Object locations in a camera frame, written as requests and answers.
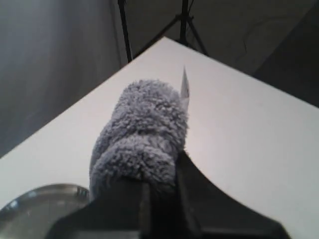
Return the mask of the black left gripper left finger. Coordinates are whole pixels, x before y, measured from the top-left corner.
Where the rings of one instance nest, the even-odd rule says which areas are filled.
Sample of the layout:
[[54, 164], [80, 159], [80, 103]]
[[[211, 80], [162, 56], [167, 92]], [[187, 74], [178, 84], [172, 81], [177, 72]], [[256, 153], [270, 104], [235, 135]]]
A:
[[150, 188], [122, 179], [83, 208], [57, 220], [48, 239], [148, 239]]

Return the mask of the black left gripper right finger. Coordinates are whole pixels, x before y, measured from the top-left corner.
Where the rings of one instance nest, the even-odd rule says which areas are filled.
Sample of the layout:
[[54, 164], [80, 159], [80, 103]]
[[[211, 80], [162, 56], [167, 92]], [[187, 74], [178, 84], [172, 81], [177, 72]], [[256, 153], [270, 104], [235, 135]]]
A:
[[189, 239], [288, 239], [277, 221], [239, 203], [211, 183], [185, 151], [176, 162], [176, 185]]

